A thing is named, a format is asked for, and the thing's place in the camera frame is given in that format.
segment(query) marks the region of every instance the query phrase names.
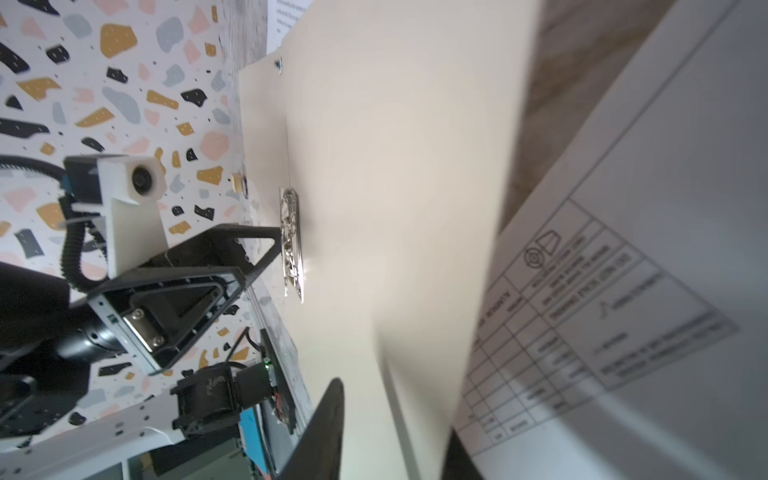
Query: cardboard sheet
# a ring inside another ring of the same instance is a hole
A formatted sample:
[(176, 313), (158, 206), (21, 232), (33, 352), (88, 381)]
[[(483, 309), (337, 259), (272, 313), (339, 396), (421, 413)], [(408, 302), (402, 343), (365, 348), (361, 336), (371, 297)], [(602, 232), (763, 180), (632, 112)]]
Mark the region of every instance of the cardboard sheet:
[(318, 0), (240, 73), (262, 224), (300, 196), (305, 303), (264, 282), (313, 401), (344, 381), (343, 478), (442, 469), (538, 6)]

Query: camera lens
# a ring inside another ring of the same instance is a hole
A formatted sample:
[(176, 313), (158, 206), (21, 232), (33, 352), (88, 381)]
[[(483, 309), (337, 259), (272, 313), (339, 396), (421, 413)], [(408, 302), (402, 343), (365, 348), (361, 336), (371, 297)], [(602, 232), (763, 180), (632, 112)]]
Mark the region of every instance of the camera lens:
[(132, 177), (134, 188), (140, 195), (146, 195), (152, 190), (152, 174), (144, 167), (136, 167)]

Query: white paper sheet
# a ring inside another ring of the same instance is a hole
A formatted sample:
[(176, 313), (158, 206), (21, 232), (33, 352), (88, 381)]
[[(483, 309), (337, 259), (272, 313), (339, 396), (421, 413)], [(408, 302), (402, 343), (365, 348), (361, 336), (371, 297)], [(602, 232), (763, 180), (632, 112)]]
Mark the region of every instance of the white paper sheet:
[(766, 21), (678, 2), (500, 236), (454, 424), (488, 480), (765, 473)]
[(299, 21), (312, 0), (268, 0), (266, 4), (266, 54), (283, 43), (283, 37)]

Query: shiny metal part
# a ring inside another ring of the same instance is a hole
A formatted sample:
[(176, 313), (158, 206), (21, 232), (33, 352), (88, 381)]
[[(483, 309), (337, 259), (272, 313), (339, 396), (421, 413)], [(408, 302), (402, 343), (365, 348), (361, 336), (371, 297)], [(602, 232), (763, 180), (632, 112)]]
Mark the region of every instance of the shiny metal part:
[(292, 285), (304, 303), (304, 265), (301, 258), (299, 196), (293, 188), (280, 189), (280, 233), (283, 248), (285, 296)]
[(144, 311), (140, 308), (135, 309), (123, 317), (126, 324), (131, 328), (134, 335), (141, 341), (144, 348), (154, 352), (165, 343), (165, 338), (157, 333), (154, 326), (147, 320)]

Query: wooden surface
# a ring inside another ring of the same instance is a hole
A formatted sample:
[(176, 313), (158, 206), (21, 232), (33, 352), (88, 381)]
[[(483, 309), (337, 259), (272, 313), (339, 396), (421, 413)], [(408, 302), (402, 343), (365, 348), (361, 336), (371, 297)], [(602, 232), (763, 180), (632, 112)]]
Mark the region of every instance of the wooden surface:
[(547, 0), (502, 230), (674, 0)]

